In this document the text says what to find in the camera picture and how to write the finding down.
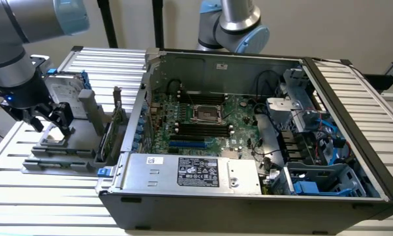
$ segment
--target white sticker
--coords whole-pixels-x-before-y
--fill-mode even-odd
[[[218,70],[227,70],[228,66],[230,65],[227,65],[227,64],[218,64],[216,68],[218,68]]]
[[[163,156],[150,156],[147,158],[147,164],[150,164],[150,165],[163,165]]]

